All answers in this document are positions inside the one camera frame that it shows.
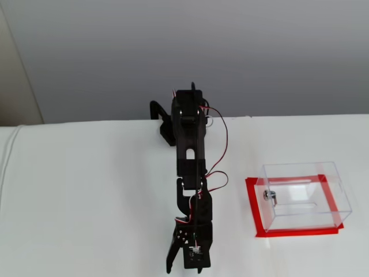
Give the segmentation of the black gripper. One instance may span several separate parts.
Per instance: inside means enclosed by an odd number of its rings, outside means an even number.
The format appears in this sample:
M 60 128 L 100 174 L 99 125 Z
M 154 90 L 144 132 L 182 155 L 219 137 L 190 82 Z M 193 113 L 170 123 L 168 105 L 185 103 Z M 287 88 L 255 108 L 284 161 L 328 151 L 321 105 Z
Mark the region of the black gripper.
M 197 268 L 200 274 L 202 268 L 210 268 L 210 247 L 213 242 L 212 222 L 199 225 L 185 222 L 185 218 L 175 219 L 175 229 L 166 258 L 166 272 L 172 269 L 175 257 L 183 250 L 184 268 Z

